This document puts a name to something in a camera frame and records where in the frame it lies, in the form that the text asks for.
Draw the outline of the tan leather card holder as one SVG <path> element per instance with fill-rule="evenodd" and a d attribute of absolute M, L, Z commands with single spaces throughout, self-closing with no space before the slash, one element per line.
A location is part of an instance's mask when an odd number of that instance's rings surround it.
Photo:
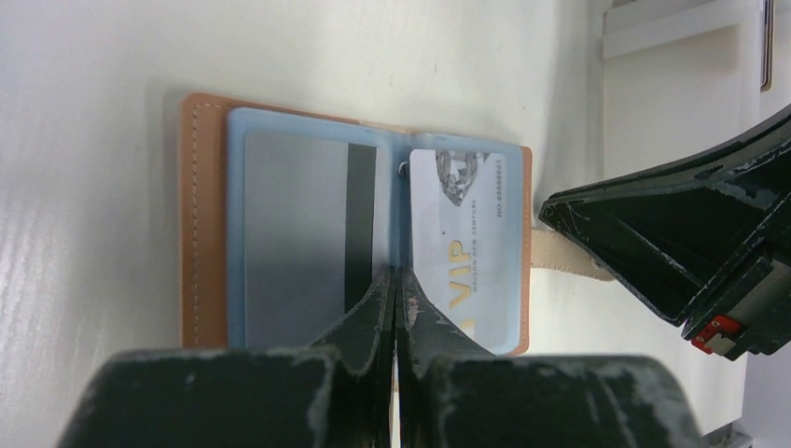
<path fill-rule="evenodd" d="M 610 279 L 534 228 L 527 147 L 191 93 L 177 152 L 187 348 L 305 345 L 405 266 L 464 335 L 515 356 L 532 270 Z"/>

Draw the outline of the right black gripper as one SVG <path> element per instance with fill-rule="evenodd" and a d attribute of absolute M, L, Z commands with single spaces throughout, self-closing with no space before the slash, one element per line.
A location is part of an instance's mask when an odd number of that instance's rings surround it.
<path fill-rule="evenodd" d="M 790 342 L 790 111 L 699 154 L 551 195 L 540 220 L 707 355 Z"/>

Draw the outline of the silver VIP credit card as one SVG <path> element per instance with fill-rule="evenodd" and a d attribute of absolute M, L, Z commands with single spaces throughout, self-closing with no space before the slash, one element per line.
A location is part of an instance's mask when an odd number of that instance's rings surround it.
<path fill-rule="evenodd" d="M 508 337 L 505 171 L 500 154 L 416 149 L 409 157 L 413 271 L 428 299 L 489 348 Z"/>

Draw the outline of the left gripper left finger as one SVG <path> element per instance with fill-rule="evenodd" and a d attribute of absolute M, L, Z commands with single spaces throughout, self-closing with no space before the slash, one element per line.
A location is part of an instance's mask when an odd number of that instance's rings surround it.
<path fill-rule="evenodd" d="M 61 447 L 386 447 L 396 271 L 316 342 L 127 352 L 93 376 Z"/>

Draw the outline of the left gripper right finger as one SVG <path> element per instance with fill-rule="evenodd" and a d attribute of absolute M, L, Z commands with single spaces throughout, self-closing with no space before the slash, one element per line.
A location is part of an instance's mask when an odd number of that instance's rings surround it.
<path fill-rule="evenodd" d="M 396 272 L 401 442 L 406 447 L 697 447 L 676 379 L 642 356 L 497 356 Z"/>

